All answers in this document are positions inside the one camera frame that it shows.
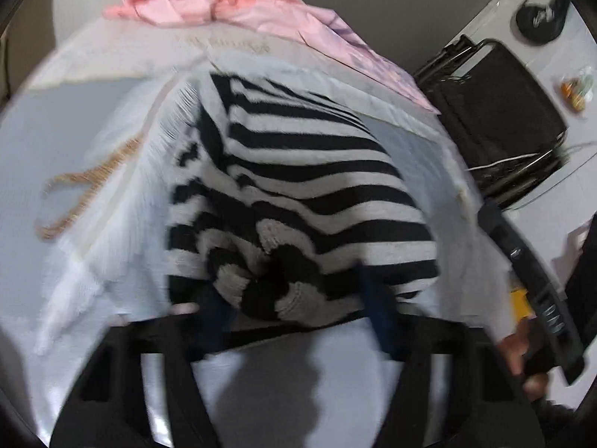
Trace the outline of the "person's right hand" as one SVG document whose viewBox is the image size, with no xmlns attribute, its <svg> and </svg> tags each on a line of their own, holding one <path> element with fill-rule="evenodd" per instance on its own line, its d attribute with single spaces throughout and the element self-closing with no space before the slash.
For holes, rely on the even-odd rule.
<svg viewBox="0 0 597 448">
<path fill-rule="evenodd" d="M 505 337 L 498 345 L 512 374 L 522 382 L 522 388 L 529 401 L 544 398 L 550 386 L 550 377 L 539 373 L 527 377 L 524 373 L 524 356 L 529 348 L 530 320 L 525 317 L 519 321 L 513 334 Z"/>
</svg>

